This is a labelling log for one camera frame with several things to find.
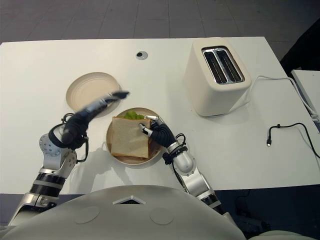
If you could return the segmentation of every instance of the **white table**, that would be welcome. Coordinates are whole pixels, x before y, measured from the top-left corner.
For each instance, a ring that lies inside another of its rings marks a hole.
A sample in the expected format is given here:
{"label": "white table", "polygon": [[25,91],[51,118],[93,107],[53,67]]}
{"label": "white table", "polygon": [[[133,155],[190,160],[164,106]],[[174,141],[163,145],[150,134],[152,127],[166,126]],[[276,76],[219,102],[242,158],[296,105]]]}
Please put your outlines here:
{"label": "white table", "polygon": [[307,103],[320,113],[320,71],[293,70],[291,73]]}
{"label": "white table", "polygon": [[[252,79],[285,77],[264,37],[228,38]],[[271,125],[303,122],[320,152],[320,135],[288,80],[259,80],[251,102],[220,117],[197,115],[187,99],[183,75],[193,39],[94,39],[3,43],[0,46],[0,192],[30,189],[43,163],[39,137],[70,112],[65,94],[79,76],[105,72],[130,96],[88,130],[89,156],[78,164],[62,194],[85,194],[120,185],[180,188],[163,159],[131,167],[103,145],[112,116],[133,107],[157,112],[175,134],[185,133],[189,151],[215,190],[320,184],[319,160],[298,128]],[[149,54],[137,60],[138,51]],[[84,149],[77,151],[84,156]]]}

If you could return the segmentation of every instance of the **white bread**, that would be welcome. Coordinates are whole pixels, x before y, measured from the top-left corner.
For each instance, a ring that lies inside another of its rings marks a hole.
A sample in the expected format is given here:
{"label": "white bread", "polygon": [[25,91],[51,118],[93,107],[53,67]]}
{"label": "white bread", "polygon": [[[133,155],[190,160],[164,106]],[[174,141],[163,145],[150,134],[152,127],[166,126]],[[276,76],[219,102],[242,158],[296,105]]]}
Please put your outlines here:
{"label": "white bread", "polygon": [[150,128],[148,119],[112,118],[111,154],[113,156],[149,157],[149,137],[139,124]]}

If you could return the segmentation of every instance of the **toaster slot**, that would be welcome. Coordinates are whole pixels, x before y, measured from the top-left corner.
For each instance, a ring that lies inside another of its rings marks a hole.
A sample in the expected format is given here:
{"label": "toaster slot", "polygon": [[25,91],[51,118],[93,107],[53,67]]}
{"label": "toaster slot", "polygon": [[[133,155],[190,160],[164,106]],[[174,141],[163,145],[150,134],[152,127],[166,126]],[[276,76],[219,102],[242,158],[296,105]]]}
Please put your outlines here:
{"label": "toaster slot", "polygon": [[222,72],[222,69],[214,55],[213,52],[211,51],[206,51],[203,53],[204,57],[206,59],[206,62],[209,66],[209,68],[211,69],[211,72],[213,74],[214,80],[218,83],[218,84],[225,84],[227,83],[227,79],[224,75],[224,73]]}
{"label": "toaster slot", "polygon": [[202,53],[217,84],[235,84],[245,80],[225,46],[206,47],[202,49]]}
{"label": "toaster slot", "polygon": [[225,50],[217,50],[216,54],[218,55],[222,65],[224,66],[229,79],[234,83],[242,82],[242,79],[237,72],[235,65],[231,62],[231,59],[229,58],[227,52]]}

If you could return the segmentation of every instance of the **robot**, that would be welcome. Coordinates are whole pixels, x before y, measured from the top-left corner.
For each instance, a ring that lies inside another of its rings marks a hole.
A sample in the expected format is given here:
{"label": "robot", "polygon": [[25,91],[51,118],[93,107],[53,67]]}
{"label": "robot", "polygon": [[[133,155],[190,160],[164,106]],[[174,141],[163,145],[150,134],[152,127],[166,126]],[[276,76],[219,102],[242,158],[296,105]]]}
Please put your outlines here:
{"label": "robot", "polygon": [[[0,240],[246,239],[198,170],[186,137],[174,136],[158,116],[145,116],[152,121],[151,129],[140,124],[140,130],[166,148],[164,162],[172,165],[185,191],[155,185],[118,186],[57,206],[65,180],[88,156],[89,122],[128,94],[114,92],[75,114],[67,113],[61,124],[41,136],[43,166],[8,226],[0,230]],[[85,158],[77,159],[76,149],[83,144]]]}

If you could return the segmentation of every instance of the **black glove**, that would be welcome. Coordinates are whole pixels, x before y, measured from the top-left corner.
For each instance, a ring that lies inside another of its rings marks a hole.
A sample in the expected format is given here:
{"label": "black glove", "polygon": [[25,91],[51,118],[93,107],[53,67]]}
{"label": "black glove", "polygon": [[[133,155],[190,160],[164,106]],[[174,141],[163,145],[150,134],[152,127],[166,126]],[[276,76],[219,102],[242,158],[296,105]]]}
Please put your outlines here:
{"label": "black glove", "polygon": [[168,148],[171,144],[177,141],[170,128],[159,119],[152,121],[151,129],[141,123],[139,126],[144,134],[148,135],[157,144],[165,148]]}

